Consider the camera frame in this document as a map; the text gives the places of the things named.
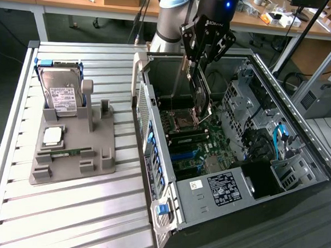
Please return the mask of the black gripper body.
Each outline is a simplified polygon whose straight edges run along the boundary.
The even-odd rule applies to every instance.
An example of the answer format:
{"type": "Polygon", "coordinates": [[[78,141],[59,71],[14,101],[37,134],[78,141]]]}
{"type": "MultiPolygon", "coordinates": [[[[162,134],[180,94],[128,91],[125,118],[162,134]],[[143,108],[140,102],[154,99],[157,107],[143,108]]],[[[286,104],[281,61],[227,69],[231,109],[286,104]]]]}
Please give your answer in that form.
{"type": "Polygon", "coordinates": [[[227,31],[233,19],[239,0],[199,0],[195,17],[204,18],[203,24],[203,48],[216,30],[227,31]]]}

